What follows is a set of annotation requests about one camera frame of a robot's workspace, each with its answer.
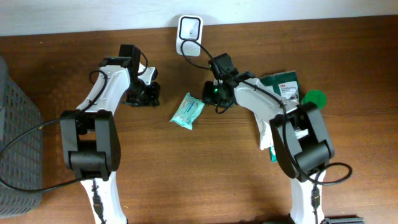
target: wooden surface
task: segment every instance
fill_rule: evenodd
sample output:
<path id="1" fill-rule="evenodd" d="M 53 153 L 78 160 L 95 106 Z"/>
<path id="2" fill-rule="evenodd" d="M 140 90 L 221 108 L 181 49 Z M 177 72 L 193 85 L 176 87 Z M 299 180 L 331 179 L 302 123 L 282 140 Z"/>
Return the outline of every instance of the wooden surface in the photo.
<path id="1" fill-rule="evenodd" d="M 120 44 L 136 44 L 159 69 L 161 106 L 121 105 L 118 189 L 130 223 L 236 223 L 289 213 L 289 179 L 259 149 L 252 113 L 238 106 L 218 115 L 206 107 L 193 131 L 170 123 L 187 92 L 200 97 L 212 74 L 175 52 L 175 28 L 0 38 L 11 77 L 44 118 L 74 109 L 88 94 L 88 72 Z M 296 70 L 304 91 L 322 90 L 322 111 L 336 148 L 333 161 L 353 177 L 324 190 L 323 210 L 357 214 L 367 223 L 398 220 L 398 17 L 206 26 L 203 44 L 228 52 L 240 71 Z M 206 64 L 203 56 L 198 63 Z M 332 169 L 331 180 L 344 170 Z M 44 185 L 70 180 L 59 126 L 46 128 Z M 93 223 L 80 184 L 45 194 L 40 207 L 2 223 Z"/>

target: wooden table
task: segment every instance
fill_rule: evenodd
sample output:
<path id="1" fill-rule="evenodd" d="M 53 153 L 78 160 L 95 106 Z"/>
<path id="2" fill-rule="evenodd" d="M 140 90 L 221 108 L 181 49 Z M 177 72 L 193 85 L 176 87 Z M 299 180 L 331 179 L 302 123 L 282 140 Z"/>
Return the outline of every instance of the wooden table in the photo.
<path id="1" fill-rule="evenodd" d="M 353 177 L 323 194 L 331 215 L 367 223 L 398 220 L 398 17 L 205 26 L 203 44 L 228 52 L 240 71 L 261 76 L 296 70 L 304 91 L 328 97 L 322 111 L 336 147 L 332 161 L 349 163 Z M 218 115 L 207 106 L 193 131 L 170 123 L 182 98 L 201 97 L 209 71 L 175 52 L 176 28 L 1 37 L 10 76 L 45 119 L 72 110 L 92 85 L 88 72 L 120 44 L 136 44 L 159 70 L 158 108 L 120 105 L 122 146 L 118 189 L 130 223 L 236 223 L 284 217 L 289 179 L 259 149 L 253 114 L 238 106 Z M 206 64 L 202 55 L 196 60 Z M 46 128 L 44 185 L 74 178 L 62 157 L 59 126 Z M 343 175 L 332 169 L 326 180 Z M 40 207 L 3 223 L 93 223 L 80 184 L 44 195 Z"/>

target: green lid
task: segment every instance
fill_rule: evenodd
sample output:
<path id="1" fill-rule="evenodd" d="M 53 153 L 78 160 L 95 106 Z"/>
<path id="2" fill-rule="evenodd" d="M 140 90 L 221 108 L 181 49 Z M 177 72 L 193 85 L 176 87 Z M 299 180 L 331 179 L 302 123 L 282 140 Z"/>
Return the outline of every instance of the green lid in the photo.
<path id="1" fill-rule="evenodd" d="M 326 95 L 320 90 L 311 90 L 309 91 L 301 101 L 301 104 L 306 104 L 308 102 L 315 103 L 320 110 L 322 110 L 326 104 L 327 99 Z"/>

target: light blue packet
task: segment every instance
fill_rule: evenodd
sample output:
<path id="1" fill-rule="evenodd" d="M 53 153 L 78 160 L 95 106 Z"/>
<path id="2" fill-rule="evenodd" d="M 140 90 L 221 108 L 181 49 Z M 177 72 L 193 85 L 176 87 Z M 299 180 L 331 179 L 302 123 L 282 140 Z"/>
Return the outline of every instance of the light blue packet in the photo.
<path id="1" fill-rule="evenodd" d="M 176 122 L 179 126 L 192 130 L 192 123 L 199 117 L 204 106 L 204 102 L 187 93 L 170 122 Z"/>

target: green round object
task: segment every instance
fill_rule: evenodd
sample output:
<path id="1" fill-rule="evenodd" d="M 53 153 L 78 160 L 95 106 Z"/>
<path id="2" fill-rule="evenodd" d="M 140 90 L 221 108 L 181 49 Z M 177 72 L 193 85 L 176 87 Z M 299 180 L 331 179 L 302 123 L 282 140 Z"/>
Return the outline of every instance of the green round object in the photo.
<path id="1" fill-rule="evenodd" d="M 318 106 L 318 109 L 322 110 L 328 103 L 328 100 L 326 98 L 326 95 L 322 91 L 310 90 L 304 96 L 303 100 L 301 101 L 301 104 L 306 104 L 308 102 L 315 103 Z"/>

